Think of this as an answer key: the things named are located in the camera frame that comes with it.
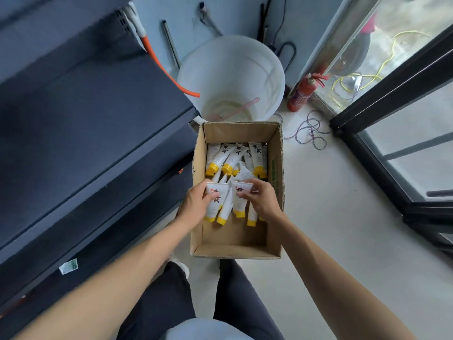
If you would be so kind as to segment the person's light shirt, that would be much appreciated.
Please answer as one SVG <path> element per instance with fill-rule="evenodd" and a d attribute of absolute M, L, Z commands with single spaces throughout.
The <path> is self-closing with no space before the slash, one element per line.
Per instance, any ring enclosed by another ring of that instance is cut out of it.
<path fill-rule="evenodd" d="M 159 340 L 253 340 L 223 321 L 193 318 L 166 331 Z"/>

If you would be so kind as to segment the person's dark trousers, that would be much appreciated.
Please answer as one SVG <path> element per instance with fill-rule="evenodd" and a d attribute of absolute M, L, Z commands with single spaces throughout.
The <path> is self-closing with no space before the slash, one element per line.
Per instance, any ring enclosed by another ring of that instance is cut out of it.
<path fill-rule="evenodd" d="M 219 262 L 212 319 L 237 328 L 253 340 L 285 340 L 241 267 L 232 259 Z M 169 262 L 150 284 L 121 325 L 116 340 L 159 340 L 169 329 L 197 318 L 184 272 Z"/>

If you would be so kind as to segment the person's left forearm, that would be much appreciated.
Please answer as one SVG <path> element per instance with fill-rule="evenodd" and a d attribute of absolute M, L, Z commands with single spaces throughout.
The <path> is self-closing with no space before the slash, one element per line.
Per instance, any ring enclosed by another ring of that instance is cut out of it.
<path fill-rule="evenodd" d="M 198 223 L 179 215 L 58 300 L 13 340 L 108 340 Z"/>

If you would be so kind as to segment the white and green label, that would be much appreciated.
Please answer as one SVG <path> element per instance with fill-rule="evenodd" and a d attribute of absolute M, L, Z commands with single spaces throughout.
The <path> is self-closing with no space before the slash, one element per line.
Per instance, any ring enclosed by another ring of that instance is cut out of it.
<path fill-rule="evenodd" d="M 70 261 L 68 262 L 65 262 L 63 263 L 60 267 L 59 267 L 59 271 L 62 275 L 65 275 L 65 274 L 68 274 L 72 271 L 75 271 L 78 269 L 78 261 L 77 261 L 77 258 L 73 258 L 71 259 Z"/>

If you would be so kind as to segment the dark metal shelf rack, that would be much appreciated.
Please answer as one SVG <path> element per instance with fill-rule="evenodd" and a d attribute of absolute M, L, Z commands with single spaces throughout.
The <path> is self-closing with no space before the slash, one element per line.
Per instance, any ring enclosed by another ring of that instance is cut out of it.
<path fill-rule="evenodd" d="M 188 186 L 197 111 L 144 49 L 129 1 L 139 12 L 0 0 L 0 340 L 164 217 L 181 187 L 144 211 L 164 187 Z"/>

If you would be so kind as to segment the person's white shoe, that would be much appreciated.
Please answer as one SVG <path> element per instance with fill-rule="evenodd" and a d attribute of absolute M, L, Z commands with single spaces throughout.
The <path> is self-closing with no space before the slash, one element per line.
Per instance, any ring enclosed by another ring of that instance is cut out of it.
<path fill-rule="evenodd" d="M 190 270 L 189 270 L 188 266 L 185 265 L 183 262 L 181 262 L 174 254 L 172 254 L 171 257 L 169 258 L 169 262 L 172 262 L 172 263 L 176 264 L 177 266 L 179 266 L 181 268 L 181 270 L 184 272 L 186 279 L 189 278 Z"/>

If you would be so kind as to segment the scooter wheel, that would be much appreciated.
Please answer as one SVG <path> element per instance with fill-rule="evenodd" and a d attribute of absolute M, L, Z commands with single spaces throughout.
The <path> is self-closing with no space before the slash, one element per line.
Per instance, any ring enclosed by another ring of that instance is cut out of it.
<path fill-rule="evenodd" d="M 360 32 L 343 51 L 341 56 L 331 67 L 332 76 L 348 76 L 358 71 L 361 67 L 371 44 L 371 34 L 375 31 L 376 13 L 373 13 Z"/>

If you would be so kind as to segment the white cream tube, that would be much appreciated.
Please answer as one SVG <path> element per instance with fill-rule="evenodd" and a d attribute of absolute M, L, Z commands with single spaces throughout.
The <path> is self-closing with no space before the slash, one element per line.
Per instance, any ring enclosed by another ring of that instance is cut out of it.
<path fill-rule="evenodd" d="M 216 197 L 213 198 L 207 206 L 204 217 L 207 222 L 213 223 L 216 220 L 220 207 L 223 206 L 229 189 L 230 185 L 228 183 L 208 182 L 206 184 L 207 195 L 216 194 Z"/>
<path fill-rule="evenodd" d="M 251 192 L 252 188 L 253 188 L 253 184 L 235 180 L 231 183 L 231 187 L 232 187 L 232 200 L 233 200 L 232 210 L 237 218 L 245 218 L 247 200 L 241 198 L 238 195 L 238 193 Z"/>

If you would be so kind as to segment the red fire extinguisher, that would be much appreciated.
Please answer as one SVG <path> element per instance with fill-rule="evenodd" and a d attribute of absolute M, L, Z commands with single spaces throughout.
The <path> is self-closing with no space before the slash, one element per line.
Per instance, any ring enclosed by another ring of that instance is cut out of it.
<path fill-rule="evenodd" d="M 287 101 L 287 108 L 291 112 L 298 112 L 314 94 L 316 89 L 320 86 L 325 87 L 325 81 L 329 79 L 328 75 L 320 73 L 306 74 L 290 93 Z"/>

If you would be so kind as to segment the pile of yellow-capped tubes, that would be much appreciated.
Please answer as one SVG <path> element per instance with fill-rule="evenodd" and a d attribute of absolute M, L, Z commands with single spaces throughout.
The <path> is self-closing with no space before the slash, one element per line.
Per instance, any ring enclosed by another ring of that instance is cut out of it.
<path fill-rule="evenodd" d="M 220 207 L 215 222 L 225 225 L 232 210 L 233 181 L 247 182 L 253 177 L 266 180 L 268 178 L 268 148 L 258 142 L 220 143 L 207 145 L 207 158 L 205 177 L 215 183 L 228 183 L 230 185 L 223 206 Z M 251 203 L 246 205 L 246 225 L 255 227 L 259 219 Z"/>

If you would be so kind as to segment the person's right hand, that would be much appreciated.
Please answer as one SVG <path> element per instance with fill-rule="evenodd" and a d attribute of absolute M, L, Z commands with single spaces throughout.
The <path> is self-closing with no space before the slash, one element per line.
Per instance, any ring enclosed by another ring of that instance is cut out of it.
<path fill-rule="evenodd" d="M 252 190 L 256 191 L 256 201 L 251 202 L 258 215 L 266 222 L 277 222 L 285 218 L 277 200 L 275 190 L 269 182 L 253 178 L 247 181 L 252 183 Z"/>

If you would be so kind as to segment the pink plastic ladle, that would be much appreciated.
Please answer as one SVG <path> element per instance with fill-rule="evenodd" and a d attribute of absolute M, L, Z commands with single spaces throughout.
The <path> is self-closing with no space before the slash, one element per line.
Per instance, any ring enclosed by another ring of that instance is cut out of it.
<path fill-rule="evenodd" d="M 225 114 L 219 114 L 219 113 L 211 113 L 209 115 L 207 115 L 205 117 L 205 120 L 208 121 L 208 122 L 218 122 L 218 121 L 224 121 L 224 120 L 227 120 L 233 116 L 235 116 L 236 114 L 239 114 L 243 111 L 246 111 L 248 110 L 251 106 L 253 106 L 254 104 L 258 103 L 260 101 L 260 98 L 259 97 L 256 97 L 254 99 L 252 99 L 251 101 L 241 105 L 240 107 L 234 109 L 234 110 L 231 110 Z"/>

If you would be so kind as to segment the brown cardboard box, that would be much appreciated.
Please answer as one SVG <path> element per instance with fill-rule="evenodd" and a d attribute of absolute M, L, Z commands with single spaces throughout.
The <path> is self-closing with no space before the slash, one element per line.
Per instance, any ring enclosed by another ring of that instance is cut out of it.
<path fill-rule="evenodd" d="M 285 207 L 283 168 L 283 137 L 279 122 L 216 122 L 200 126 L 192 164 L 193 185 L 205 179 L 209 144 L 248 143 L 266 144 L 268 181 L 275 189 L 279 206 Z M 246 218 L 230 213 L 224 225 L 203 220 L 191 232 L 190 254 L 193 257 L 221 259 L 280 259 L 281 244 L 276 230 L 264 221 L 254 227 Z"/>

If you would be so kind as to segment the black-framed glass door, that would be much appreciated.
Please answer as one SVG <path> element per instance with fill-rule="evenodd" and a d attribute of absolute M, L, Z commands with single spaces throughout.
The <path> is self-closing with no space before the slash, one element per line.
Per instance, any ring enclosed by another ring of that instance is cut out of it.
<path fill-rule="evenodd" d="M 453 264 L 453 24 L 330 127 L 403 223 Z"/>

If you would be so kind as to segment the person's right forearm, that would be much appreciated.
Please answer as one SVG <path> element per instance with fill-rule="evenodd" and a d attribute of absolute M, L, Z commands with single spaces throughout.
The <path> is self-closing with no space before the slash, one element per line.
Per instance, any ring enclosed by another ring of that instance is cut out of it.
<path fill-rule="evenodd" d="M 297 228 L 280 210 L 264 219 L 337 340 L 417 340 L 375 295 Z"/>

